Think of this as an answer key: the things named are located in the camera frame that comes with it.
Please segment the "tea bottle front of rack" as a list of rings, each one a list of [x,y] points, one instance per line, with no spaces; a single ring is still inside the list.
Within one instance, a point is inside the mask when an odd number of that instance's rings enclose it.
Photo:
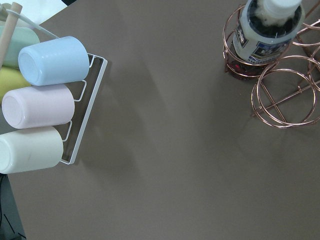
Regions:
[[[240,13],[231,43],[236,59],[226,67],[235,78],[259,77],[296,37],[305,18],[300,0],[249,0]]]

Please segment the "light blue cup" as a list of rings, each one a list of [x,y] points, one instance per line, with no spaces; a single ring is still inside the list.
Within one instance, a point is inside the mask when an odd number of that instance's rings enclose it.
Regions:
[[[22,76],[33,86],[84,80],[90,68],[84,45],[73,36],[24,47],[18,55]]]

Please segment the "pink cup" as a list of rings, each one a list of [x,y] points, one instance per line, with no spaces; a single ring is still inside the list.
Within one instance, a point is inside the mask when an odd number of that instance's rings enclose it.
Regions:
[[[2,113],[16,129],[63,125],[71,121],[75,101],[64,84],[29,86],[8,91]]]

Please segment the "white cup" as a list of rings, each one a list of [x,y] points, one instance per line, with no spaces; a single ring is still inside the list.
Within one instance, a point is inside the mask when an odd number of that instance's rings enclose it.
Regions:
[[[0,172],[13,174],[56,166],[63,140],[52,126],[20,129],[0,135]]]

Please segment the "yellow cup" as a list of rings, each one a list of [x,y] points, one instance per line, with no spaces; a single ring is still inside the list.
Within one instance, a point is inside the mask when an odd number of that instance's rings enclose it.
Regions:
[[[25,80],[21,72],[16,68],[3,66],[0,69],[0,101],[11,90],[29,87],[31,84]]]

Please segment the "mint green cup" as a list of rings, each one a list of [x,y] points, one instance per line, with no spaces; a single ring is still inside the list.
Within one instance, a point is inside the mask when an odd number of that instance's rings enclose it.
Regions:
[[[18,68],[18,56],[21,49],[38,44],[40,42],[38,35],[30,28],[17,26],[14,29],[10,40],[3,66]]]

